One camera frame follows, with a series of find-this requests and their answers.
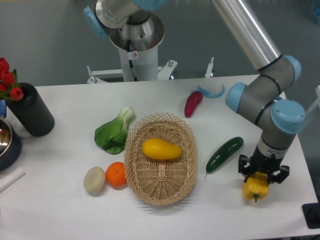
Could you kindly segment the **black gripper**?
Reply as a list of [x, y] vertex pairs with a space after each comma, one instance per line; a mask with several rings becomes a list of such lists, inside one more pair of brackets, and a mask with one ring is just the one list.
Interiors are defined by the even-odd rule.
[[239, 156], [238, 172], [243, 175], [244, 183], [247, 182], [251, 175], [260, 172], [267, 174], [268, 185], [273, 183], [281, 184], [290, 175], [290, 167], [281, 165], [283, 158], [283, 156], [277, 155], [275, 152], [265, 155], [256, 147], [251, 157], [243, 154]]

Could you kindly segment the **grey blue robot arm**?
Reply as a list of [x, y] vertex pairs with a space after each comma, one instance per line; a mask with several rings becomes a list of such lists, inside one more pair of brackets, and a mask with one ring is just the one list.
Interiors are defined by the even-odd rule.
[[[96, 0], [83, 10], [91, 30], [118, 48], [126, 82], [169, 78], [158, 69], [158, 46], [165, 31], [153, 14], [164, 4], [163, 0]], [[244, 0], [216, 0], [214, 6], [259, 73], [248, 85], [234, 84], [225, 97], [231, 110], [262, 130], [253, 155], [239, 157], [238, 171], [247, 178], [264, 173], [268, 183], [280, 184], [290, 173], [281, 161], [303, 126], [305, 110], [279, 96], [299, 78], [301, 65], [281, 54]]]

